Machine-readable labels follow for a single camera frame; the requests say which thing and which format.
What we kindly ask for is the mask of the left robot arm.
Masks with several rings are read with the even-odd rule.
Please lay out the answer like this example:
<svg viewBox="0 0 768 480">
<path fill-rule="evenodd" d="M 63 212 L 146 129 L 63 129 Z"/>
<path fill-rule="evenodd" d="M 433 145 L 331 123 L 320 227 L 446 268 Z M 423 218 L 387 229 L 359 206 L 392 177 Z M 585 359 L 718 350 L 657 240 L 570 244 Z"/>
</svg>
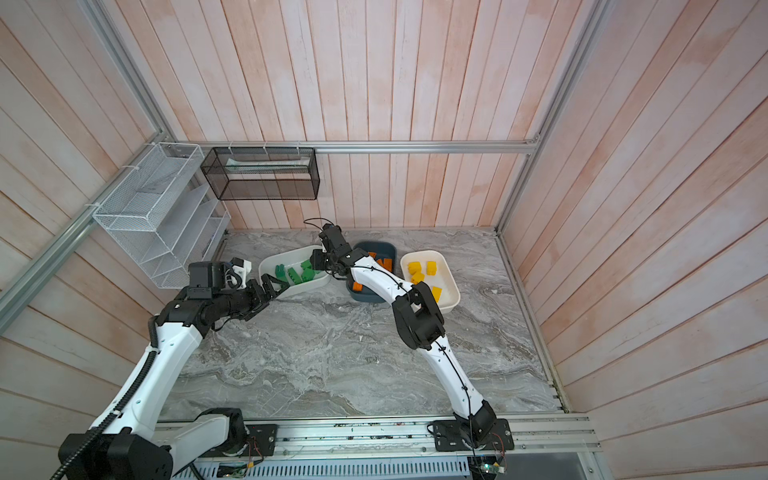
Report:
<svg viewBox="0 0 768 480">
<path fill-rule="evenodd" d="M 211 408 L 158 440 L 156 426 L 184 365 L 205 336 L 229 320 L 248 321 L 289 288 L 250 262 L 195 262 L 189 284 L 148 322 L 149 344 L 118 394 L 84 433 L 67 436 L 56 479 L 170 479 L 201 455 L 235 456 L 251 446 L 238 408 Z"/>
</svg>

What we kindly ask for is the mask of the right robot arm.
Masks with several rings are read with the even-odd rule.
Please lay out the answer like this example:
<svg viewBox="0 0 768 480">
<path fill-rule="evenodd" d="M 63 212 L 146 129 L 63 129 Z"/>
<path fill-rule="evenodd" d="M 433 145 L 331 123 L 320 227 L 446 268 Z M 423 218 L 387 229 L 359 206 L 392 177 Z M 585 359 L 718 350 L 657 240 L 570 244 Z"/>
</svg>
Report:
<svg viewBox="0 0 768 480">
<path fill-rule="evenodd" d="M 350 278 L 390 305 L 399 337 L 426 359 L 447 393 L 462 441 L 472 450 L 483 446 L 497 416 L 454 354 L 431 288 L 423 281 L 409 282 L 386 270 L 369 253 L 352 247 L 341 227 L 332 222 L 324 223 L 319 238 L 323 248 L 312 253 L 312 267 L 334 277 Z"/>
</svg>

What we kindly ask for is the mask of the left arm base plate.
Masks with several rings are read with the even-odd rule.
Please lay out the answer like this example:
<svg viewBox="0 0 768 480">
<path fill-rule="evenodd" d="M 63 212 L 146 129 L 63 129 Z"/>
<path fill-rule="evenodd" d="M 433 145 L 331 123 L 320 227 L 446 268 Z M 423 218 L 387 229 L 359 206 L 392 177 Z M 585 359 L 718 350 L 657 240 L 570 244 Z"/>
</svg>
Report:
<svg viewBox="0 0 768 480">
<path fill-rule="evenodd" d="M 277 433 L 277 424 L 236 426 L 230 429 L 227 440 L 219 450 L 225 456 L 264 459 L 274 455 Z"/>
</svg>

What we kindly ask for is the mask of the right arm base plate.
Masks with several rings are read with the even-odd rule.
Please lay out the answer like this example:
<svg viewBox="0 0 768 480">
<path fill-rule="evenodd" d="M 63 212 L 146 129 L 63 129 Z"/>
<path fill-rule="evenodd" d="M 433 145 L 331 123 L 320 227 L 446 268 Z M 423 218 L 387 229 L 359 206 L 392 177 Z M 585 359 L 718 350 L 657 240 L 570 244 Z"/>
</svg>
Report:
<svg viewBox="0 0 768 480">
<path fill-rule="evenodd" d="M 436 420 L 427 425 L 438 452 L 496 451 L 515 449 L 509 422 L 496 419 L 492 425 L 477 427 L 475 422 L 458 419 Z"/>
</svg>

